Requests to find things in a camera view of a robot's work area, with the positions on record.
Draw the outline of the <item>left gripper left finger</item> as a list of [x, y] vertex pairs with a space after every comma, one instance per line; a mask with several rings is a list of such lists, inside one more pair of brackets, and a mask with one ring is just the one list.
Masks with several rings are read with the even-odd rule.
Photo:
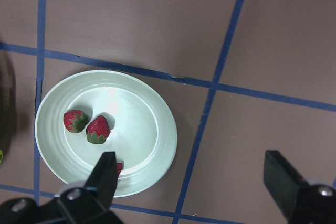
[[115, 152], [104, 152], [83, 183], [73, 183], [56, 198], [61, 223], [122, 223], [110, 210], [117, 188]]

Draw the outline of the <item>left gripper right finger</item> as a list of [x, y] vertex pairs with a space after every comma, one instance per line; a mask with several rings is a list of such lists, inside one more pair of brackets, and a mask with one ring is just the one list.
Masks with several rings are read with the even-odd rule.
[[287, 223], [335, 223], [335, 187], [307, 181], [277, 150], [265, 151], [263, 181]]

